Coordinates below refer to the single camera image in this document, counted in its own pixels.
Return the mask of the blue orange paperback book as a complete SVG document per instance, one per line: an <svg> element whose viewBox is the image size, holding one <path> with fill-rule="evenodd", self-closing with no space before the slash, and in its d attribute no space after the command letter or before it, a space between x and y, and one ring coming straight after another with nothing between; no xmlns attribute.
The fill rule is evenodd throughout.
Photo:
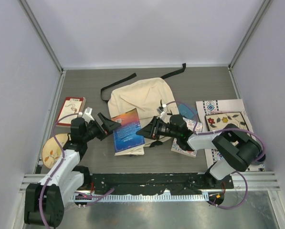
<svg viewBox="0 0 285 229"><path fill-rule="evenodd" d="M113 131L115 156L144 155L145 139L136 134L141 129L137 109L115 116L112 121L121 124Z"/></svg>

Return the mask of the cream canvas backpack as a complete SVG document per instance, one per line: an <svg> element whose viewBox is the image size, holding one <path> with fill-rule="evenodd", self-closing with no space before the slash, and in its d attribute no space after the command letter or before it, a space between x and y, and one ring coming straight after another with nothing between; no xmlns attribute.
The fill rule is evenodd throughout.
<svg viewBox="0 0 285 229"><path fill-rule="evenodd" d="M181 74L186 69L186 63L173 72L167 73L161 77L138 80L126 86L114 89L110 98L103 97L104 91L135 78L135 73L130 76L116 81L100 89L100 98L108 105L110 116L113 118L132 109L137 110L138 117L142 127L145 127L154 116L160 115L157 109L166 105L164 110L169 111L172 115L179 114L173 92L166 83L166 79Z"/></svg>

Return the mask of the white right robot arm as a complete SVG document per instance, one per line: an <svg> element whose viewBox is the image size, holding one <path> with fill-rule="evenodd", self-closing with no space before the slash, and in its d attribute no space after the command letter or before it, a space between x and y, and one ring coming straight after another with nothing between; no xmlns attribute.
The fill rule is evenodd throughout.
<svg viewBox="0 0 285 229"><path fill-rule="evenodd" d="M196 133L178 114L172 115L168 123L155 116L136 134L151 140L158 140L160 136L175 138L185 151L218 150L223 159L215 162L204 174L205 183L210 188L217 188L233 172L246 171L252 162L264 156L264 145L253 132L228 124L224 129Z"/></svg>

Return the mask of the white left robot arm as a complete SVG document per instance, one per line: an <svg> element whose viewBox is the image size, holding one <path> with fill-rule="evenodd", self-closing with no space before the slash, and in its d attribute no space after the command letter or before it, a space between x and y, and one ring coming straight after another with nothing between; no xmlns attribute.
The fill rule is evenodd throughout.
<svg viewBox="0 0 285 229"><path fill-rule="evenodd" d="M91 178L87 168L77 165L87 151L87 143L94 138L103 140L121 124L98 113L99 124L87 108L71 121L70 133L65 145L59 145L61 156L51 170L38 183L30 183L25 190L24 223L58 227L63 219L64 208L75 191L87 190Z"/></svg>

